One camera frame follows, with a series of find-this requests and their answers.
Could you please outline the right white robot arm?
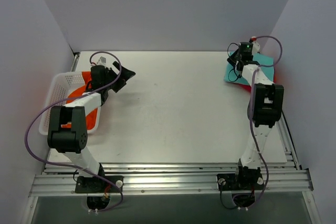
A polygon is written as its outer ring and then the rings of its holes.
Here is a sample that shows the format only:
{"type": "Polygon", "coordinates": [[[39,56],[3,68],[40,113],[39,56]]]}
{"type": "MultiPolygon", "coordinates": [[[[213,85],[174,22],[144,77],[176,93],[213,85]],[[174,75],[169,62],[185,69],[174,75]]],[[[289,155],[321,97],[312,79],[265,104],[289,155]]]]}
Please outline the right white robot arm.
{"type": "Polygon", "coordinates": [[[250,100],[247,117],[250,123],[250,137],[247,147],[238,161],[233,175],[236,187],[244,189],[250,184],[263,184],[261,164],[265,162],[263,151],[269,133],[281,118],[284,87],[275,84],[263,72],[266,67],[254,59],[260,49],[256,37],[240,42],[238,48],[228,56],[236,79],[245,79],[250,86],[250,100]]]}

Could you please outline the teal t-shirt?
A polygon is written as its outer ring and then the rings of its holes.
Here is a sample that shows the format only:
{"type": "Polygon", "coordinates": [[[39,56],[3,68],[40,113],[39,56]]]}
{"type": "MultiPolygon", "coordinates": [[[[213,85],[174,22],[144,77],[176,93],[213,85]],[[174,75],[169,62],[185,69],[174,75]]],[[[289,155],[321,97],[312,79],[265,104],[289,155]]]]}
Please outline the teal t-shirt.
{"type": "MultiPolygon", "coordinates": [[[[259,53],[254,54],[255,61],[258,61],[262,65],[272,65],[274,63],[274,59],[259,53]]],[[[271,67],[262,67],[262,71],[264,72],[265,76],[271,80],[274,81],[274,68],[271,67]]],[[[224,74],[224,81],[225,82],[233,82],[237,78],[237,72],[236,74],[233,71],[233,66],[231,64],[227,64],[225,74],[224,74]]],[[[247,87],[250,87],[249,83],[244,78],[239,78],[235,81],[237,84],[241,84],[247,87]]]]}

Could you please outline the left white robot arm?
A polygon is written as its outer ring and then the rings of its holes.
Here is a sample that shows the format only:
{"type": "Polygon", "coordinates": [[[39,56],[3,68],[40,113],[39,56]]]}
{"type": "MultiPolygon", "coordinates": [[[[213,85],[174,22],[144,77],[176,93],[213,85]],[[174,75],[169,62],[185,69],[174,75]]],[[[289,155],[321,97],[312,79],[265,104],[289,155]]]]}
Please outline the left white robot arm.
{"type": "Polygon", "coordinates": [[[64,154],[80,176],[88,177],[87,186],[94,192],[105,188],[106,179],[101,164],[87,148],[87,116],[105,104],[110,90],[117,93],[135,76],[134,71],[116,61],[113,66],[120,70],[119,73],[103,65],[91,67],[85,77],[85,86],[80,89],[82,94],[65,105],[50,108],[48,146],[64,154]]]}

